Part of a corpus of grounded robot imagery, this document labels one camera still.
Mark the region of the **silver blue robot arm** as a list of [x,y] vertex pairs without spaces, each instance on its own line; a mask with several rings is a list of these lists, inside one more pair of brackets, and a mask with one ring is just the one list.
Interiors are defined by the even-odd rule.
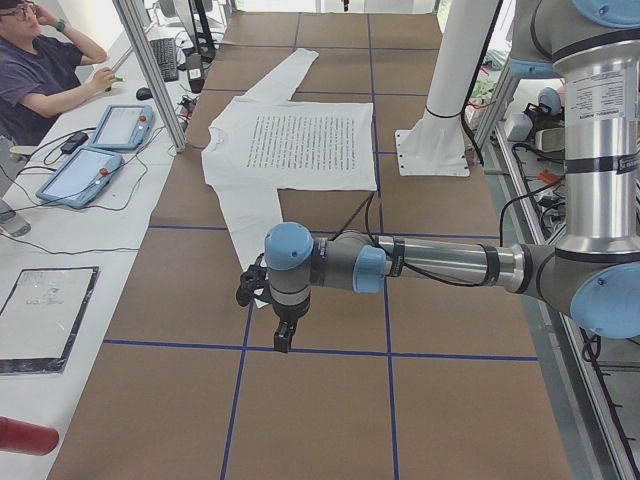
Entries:
[[639,5],[635,1],[521,1],[511,64],[517,75],[565,81],[566,230],[554,245],[466,245],[347,232],[313,238],[286,222],[257,265],[262,300],[288,352],[315,286],[378,292],[416,274],[462,287],[501,286],[539,299],[596,335],[639,333]]

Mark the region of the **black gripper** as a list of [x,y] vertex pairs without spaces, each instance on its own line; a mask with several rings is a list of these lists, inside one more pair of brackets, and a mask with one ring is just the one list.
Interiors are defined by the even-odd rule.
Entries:
[[274,332],[273,347],[279,353],[289,353],[298,321],[307,314],[310,307],[310,293],[273,294],[273,310],[279,318]]

